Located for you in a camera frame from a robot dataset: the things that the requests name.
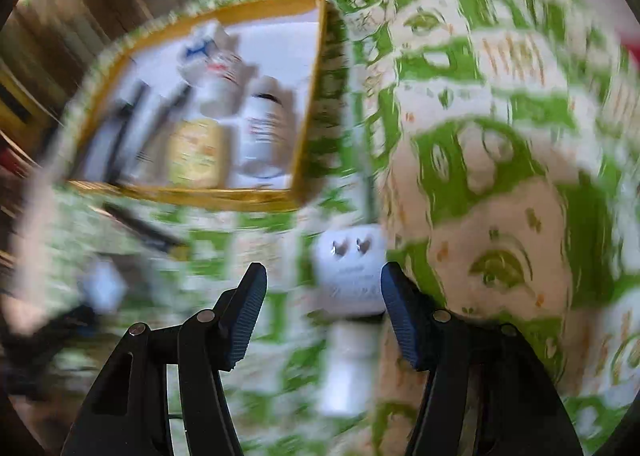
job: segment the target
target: yellow tray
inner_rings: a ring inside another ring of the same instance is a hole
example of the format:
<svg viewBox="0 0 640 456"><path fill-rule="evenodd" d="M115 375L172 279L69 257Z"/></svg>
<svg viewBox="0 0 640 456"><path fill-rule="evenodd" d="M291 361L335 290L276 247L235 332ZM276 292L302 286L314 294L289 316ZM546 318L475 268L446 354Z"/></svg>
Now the yellow tray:
<svg viewBox="0 0 640 456"><path fill-rule="evenodd" d="M189 35L191 29L210 19L217 19L224 26L241 22L268 19L273 17L292 16L319 10L318 54L313 65L311 86L306 101L305 119L296 139L292 161L292 181L287 189L186 189L177 187L115 187L107 183L69 181L69 184L83 192L122 195L142 200L190 205L206 209L280 212L296 209L303 198L303 149L309 127L311 103L318 86L320 55L322 39L326 25L326 5L324 0L254 0L233 6L226 6L201 15L180 19L178 22L163 29L149 33L126 50L113 63L107 78L97 89L90 102L90 115L80 134L78 150L93 136L100 121L99 113L105 100L114 86L117 85L121 74L126 71L132 55L162 42Z"/></svg>

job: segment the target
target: green and white tablecloth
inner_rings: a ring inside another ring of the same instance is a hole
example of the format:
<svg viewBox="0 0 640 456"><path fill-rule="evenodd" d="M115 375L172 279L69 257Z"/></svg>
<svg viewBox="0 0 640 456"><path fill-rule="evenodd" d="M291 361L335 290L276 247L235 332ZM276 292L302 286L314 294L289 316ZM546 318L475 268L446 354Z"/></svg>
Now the green and white tablecloth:
<svg viewBox="0 0 640 456"><path fill-rule="evenodd" d="M118 53L238 1L195 0L103 53L68 107L63 158ZM262 261L263 311L246 359L223 379L247 454L403 454L424 375L402 362L388 325L367 418L314 412L325 328L308 314L308 251L316 233L369 220L372 203L389 259L423 291L523 331L595 451L640 389L640 90L628 53L581 0L329 2L308 141L314 199L283 214L121 201L188 238L196 256L157 261L164 299L129 302L114 332L182 321ZM90 252L139 248L88 209L99 198L60 189L57 199L52 308L76 298ZM58 363L91 366L90 353Z"/></svg>

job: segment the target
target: patterned fabric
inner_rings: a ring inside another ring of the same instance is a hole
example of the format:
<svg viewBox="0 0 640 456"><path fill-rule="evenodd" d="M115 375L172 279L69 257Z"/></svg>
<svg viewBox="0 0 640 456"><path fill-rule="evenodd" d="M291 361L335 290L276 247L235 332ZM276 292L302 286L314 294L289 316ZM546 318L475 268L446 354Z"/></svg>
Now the patterned fabric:
<svg viewBox="0 0 640 456"><path fill-rule="evenodd" d="M123 48L238 1L196 0L114 44L70 104L63 157ZM223 380L245 450L403 454L425 376L401 359L388 325L367 418L314 412L324 327L308 313L308 249L327 227L366 221L371 199L389 259L421 290L456 313L523 331L594 452L640 389L635 65L581 0L330 2L308 141L315 198L271 215L122 202L188 238L197 256L158 261L164 297L127 304L114 330L183 320L262 261L264 310L246 359ZM49 281L59 304L74 295L86 254L139 248L87 210L95 199L59 192ZM463 437L460 453L470 449Z"/></svg>

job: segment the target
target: screw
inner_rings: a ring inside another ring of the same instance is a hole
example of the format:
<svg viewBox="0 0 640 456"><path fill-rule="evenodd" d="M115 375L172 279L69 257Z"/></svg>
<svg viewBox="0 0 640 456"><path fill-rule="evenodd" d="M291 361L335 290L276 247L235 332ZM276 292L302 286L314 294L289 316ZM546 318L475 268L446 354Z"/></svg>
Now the screw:
<svg viewBox="0 0 640 456"><path fill-rule="evenodd" d="M511 324L503 324L500 326L500 331L503 335L507 335L508 337L517 337L518 330Z"/></svg>
<svg viewBox="0 0 640 456"><path fill-rule="evenodd" d="M196 319L198 319L198 322L211 322L215 316L216 314L213 313L213 310L202 310L198 313Z"/></svg>
<svg viewBox="0 0 640 456"><path fill-rule="evenodd" d="M140 335L140 333L142 333L145 329L146 325L144 323L136 322L132 327L129 328L129 334L135 337L136 335Z"/></svg>
<svg viewBox="0 0 640 456"><path fill-rule="evenodd" d="M449 322L451 320L451 314L447 310L436 310L433 312L433 319L438 322Z"/></svg>

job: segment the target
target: yellow object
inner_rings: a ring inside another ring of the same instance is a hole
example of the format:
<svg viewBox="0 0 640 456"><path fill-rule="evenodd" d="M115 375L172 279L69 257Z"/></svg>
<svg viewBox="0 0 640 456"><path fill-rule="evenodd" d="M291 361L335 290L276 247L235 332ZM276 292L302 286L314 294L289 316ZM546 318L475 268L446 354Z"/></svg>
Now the yellow object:
<svg viewBox="0 0 640 456"><path fill-rule="evenodd" d="M288 189L273 190L259 187L250 189L203 189L187 187L148 187L127 186L115 187L107 183L94 183L85 181L70 181L69 183L84 192L105 193L123 195L130 198L160 201L176 205L189 205L207 209L255 211L255 212L280 212L296 209L302 203L303 198L303 172L302 159L303 147L306 141L306 133L309 127L311 114L311 101L316 86L318 85L320 55L324 29L326 26L325 0L254 0L232 6L225 6L212 10L196 17L180 19L173 25L154 31L138 40L130 49L123 51L120 57L113 63L107 74L107 79L96 90L90 102L92 107L88 121L81 132L78 147L82 147L95 132L100 121L100 110L104 108L104 101L108 98L111 89L118 83L120 75L130 65L131 57L146 48L157 46L162 42L186 37L191 29L208 20L217 19L222 25L229 26L251 20L261 20L273 17L300 15L317 9L319 11L318 30L318 55L313 65L311 89L306 100L306 116L300 133L298 134L293 162L292 181Z"/></svg>
<svg viewBox="0 0 640 456"><path fill-rule="evenodd" d="M179 124L169 142L169 181L192 189L217 187L226 159L222 132L205 118Z"/></svg>

